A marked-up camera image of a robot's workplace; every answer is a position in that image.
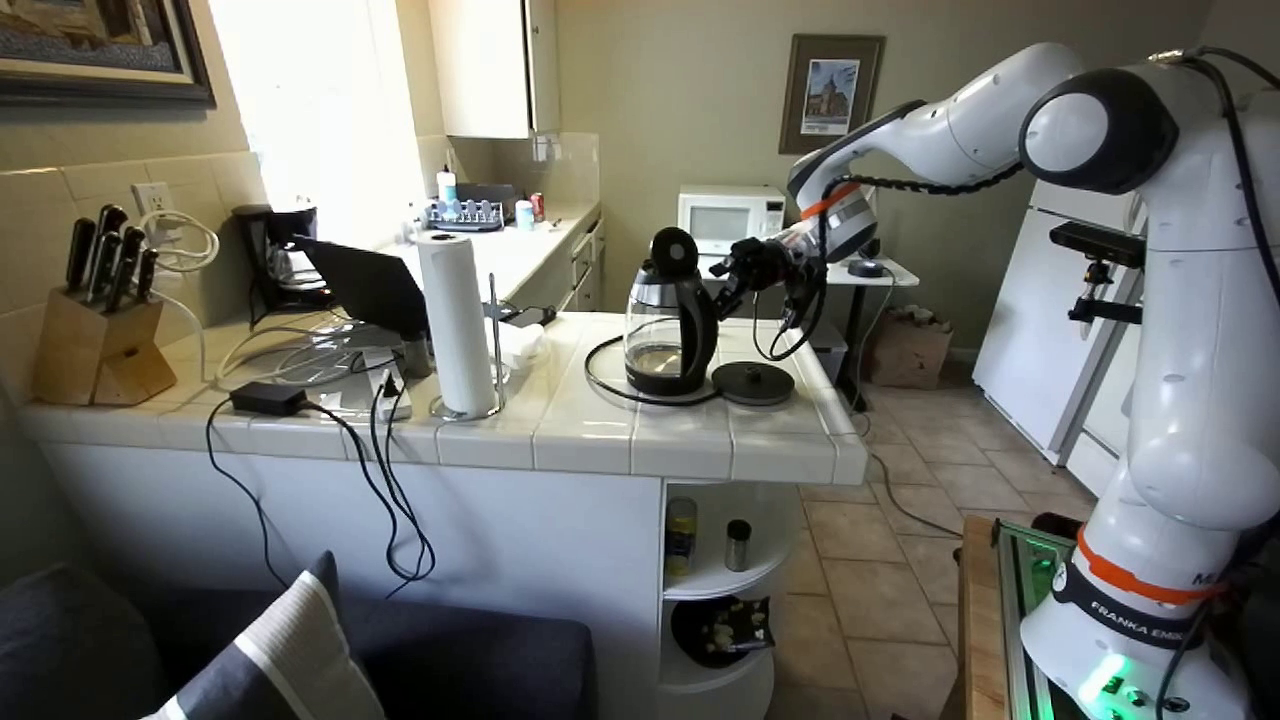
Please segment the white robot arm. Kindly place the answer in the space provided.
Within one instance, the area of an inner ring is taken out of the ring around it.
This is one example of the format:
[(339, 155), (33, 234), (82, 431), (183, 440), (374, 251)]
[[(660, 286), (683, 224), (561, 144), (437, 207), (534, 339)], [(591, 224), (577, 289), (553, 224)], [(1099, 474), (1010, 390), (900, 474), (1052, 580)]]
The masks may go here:
[(1121, 474), (1020, 621), (1020, 649), (1087, 720), (1262, 720), (1204, 644), (1241, 539), (1280, 514), (1280, 101), (1241, 96), (1224, 48), (1087, 70), (1026, 44), (931, 105), (896, 107), (796, 159), (796, 220), (715, 266), (730, 300), (811, 296), (875, 234), (864, 151), (907, 194), (1010, 174), (1142, 204), (1138, 358)]

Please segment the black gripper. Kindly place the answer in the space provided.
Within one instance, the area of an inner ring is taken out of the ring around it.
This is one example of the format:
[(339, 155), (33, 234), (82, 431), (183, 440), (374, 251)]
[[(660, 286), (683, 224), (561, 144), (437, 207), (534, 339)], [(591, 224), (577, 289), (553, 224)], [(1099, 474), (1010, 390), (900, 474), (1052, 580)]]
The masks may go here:
[(711, 266), (711, 277), (720, 281), (711, 293), (720, 317), (730, 317), (748, 296), (779, 286), (789, 327), (796, 327), (825, 293), (825, 266), (779, 242), (737, 242), (726, 255)]

